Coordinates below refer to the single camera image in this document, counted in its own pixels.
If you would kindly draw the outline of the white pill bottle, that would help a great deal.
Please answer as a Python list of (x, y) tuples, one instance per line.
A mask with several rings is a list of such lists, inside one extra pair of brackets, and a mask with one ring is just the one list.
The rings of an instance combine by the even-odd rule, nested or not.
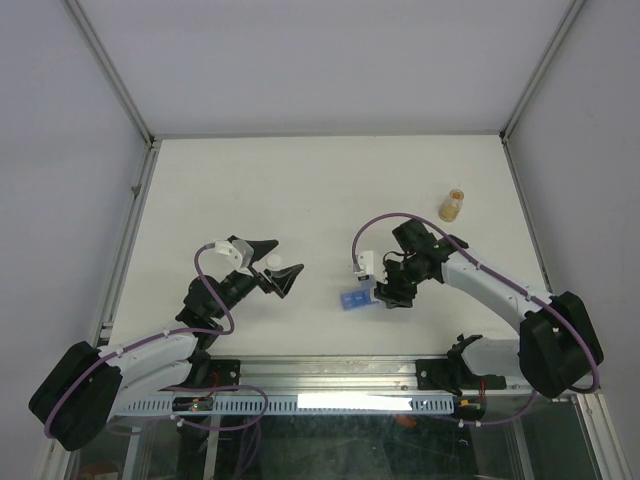
[(375, 279), (368, 279), (362, 282), (362, 289), (365, 292), (365, 297), (369, 304), (376, 304), (379, 302), (379, 300), (375, 296), (376, 287), (377, 282)]

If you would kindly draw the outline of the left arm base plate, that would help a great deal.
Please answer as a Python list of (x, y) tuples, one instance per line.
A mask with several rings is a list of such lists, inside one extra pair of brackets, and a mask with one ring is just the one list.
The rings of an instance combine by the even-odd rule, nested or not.
[(171, 390), (207, 390), (216, 387), (238, 385), (241, 376), (241, 361), (238, 359), (203, 358), (190, 363), (187, 378)]

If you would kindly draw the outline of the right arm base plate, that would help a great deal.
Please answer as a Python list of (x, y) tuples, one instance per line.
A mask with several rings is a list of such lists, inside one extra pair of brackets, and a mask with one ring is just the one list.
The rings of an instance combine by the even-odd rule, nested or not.
[(505, 390), (506, 379), (499, 375), (478, 376), (462, 363), (445, 358), (417, 359), (416, 379), (419, 390), (443, 390), (460, 396), (464, 390)]

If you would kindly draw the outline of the white bottle cap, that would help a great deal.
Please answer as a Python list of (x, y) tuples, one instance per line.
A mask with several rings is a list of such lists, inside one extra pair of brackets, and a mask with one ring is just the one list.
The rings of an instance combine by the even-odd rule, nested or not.
[(270, 254), (266, 258), (266, 264), (270, 269), (276, 269), (282, 264), (282, 258), (278, 254)]

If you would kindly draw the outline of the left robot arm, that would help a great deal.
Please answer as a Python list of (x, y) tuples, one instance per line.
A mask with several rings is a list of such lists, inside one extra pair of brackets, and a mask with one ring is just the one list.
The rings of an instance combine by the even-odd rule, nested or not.
[(211, 251), (232, 269), (222, 280), (194, 266), (183, 308), (172, 327), (128, 343), (94, 347), (72, 345), (28, 403), (44, 434), (65, 450), (76, 451), (93, 440), (122, 408), (165, 389), (207, 388), (210, 356), (220, 337), (236, 330), (232, 310), (254, 290), (285, 298), (304, 267), (301, 264), (259, 271), (255, 263), (278, 246), (275, 239), (249, 241), (237, 236), (216, 240), (194, 254)]

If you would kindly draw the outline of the blue weekly pill organizer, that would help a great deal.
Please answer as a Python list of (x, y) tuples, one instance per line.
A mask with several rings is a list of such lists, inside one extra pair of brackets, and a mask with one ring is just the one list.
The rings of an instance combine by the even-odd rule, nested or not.
[(363, 289), (342, 293), (340, 295), (340, 303), (344, 311), (355, 310), (373, 305), (367, 302)]

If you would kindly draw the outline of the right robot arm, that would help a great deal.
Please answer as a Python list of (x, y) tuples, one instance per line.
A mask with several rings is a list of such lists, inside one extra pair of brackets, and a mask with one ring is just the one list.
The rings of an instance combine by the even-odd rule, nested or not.
[(457, 289), (498, 315), (515, 332), (513, 338), (461, 335), (447, 353), (442, 387), (458, 393), (485, 376), (519, 377), (534, 391), (555, 398), (600, 385), (604, 359), (584, 302), (572, 292), (559, 295), (521, 285), (481, 262), (462, 240), (435, 237), (411, 218), (392, 232), (400, 247), (397, 259), (382, 259), (382, 276), (373, 295), (389, 309), (410, 308), (418, 287), (435, 280)]

